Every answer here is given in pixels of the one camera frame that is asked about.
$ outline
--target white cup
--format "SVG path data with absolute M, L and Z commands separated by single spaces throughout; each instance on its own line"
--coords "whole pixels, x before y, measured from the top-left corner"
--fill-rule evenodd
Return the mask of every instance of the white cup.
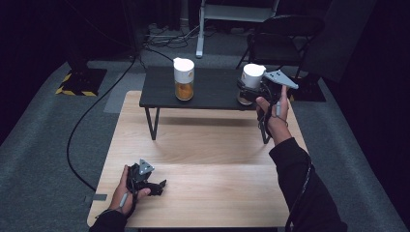
M 260 81 L 262 76 L 265 73 L 266 68 L 261 65 L 247 64 L 244 66 L 244 71 L 242 72 L 241 80 L 244 82 L 245 86 L 258 89 L 260 87 Z M 248 101 L 244 98 L 241 98 L 238 93 L 237 100 L 239 103 L 244 105 L 252 104 L 251 101 Z
M 190 59 L 174 59 L 175 96 L 181 101 L 193 97 L 193 78 L 195 64 Z

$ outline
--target chair leg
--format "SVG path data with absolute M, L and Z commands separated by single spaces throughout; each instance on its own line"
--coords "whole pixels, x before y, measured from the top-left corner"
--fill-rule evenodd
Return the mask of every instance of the chair leg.
M 247 48 L 247 50 L 245 51 L 244 55 L 242 56 L 241 60 L 239 61 L 238 65 L 236 66 L 235 70 L 239 69 L 239 66 L 241 66 L 241 63 L 244 61 L 245 57 L 247 56 L 249 52 L 249 47 Z
M 298 67 L 298 70 L 296 71 L 296 74 L 295 74 L 295 79 L 299 77 L 300 72 L 301 72 L 301 67 Z

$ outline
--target black table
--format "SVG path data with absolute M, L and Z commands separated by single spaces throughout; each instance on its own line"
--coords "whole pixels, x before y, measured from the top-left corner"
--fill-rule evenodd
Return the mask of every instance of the black table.
M 149 67 L 139 106 L 145 108 L 152 139 L 157 137 L 161 108 L 255 110 L 255 103 L 242 105 L 237 100 L 239 89 L 236 83 L 241 74 L 239 70 L 195 68 L 193 97 L 189 101 L 180 101 L 175 97 L 173 67 Z M 154 126 L 150 108 L 157 109 Z M 260 128 L 264 143 L 267 143 L 269 137 L 266 137 L 264 127 Z

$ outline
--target equipment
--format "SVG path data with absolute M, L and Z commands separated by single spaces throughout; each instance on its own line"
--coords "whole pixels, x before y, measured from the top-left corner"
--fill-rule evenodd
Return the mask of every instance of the equipment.
M 299 88 L 299 86 L 282 71 L 265 72 L 260 81 L 259 88 L 247 87 L 241 78 L 238 78 L 237 81 L 237 86 L 240 89 L 240 97 L 250 102 L 255 102 L 256 98 L 263 97 L 266 101 L 276 104 L 280 99 L 282 85 L 292 89 Z
M 129 167 L 127 189 L 132 194 L 136 194 L 141 189 L 149 188 L 151 190 L 149 195 L 161 195 L 166 180 L 159 184 L 148 182 L 148 178 L 151 176 L 154 169 L 155 168 L 144 159 L 140 159 L 139 164 L 135 163 L 133 166 Z

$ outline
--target white stand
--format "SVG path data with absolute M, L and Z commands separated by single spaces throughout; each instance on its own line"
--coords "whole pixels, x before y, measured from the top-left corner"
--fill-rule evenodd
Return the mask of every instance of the white stand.
M 269 17 L 275 16 L 279 0 L 274 2 L 272 8 L 248 8 L 223 5 L 205 4 L 202 0 L 199 16 L 199 35 L 196 46 L 196 58 L 202 58 L 204 46 L 204 21 L 205 18 L 235 21 L 263 22 Z

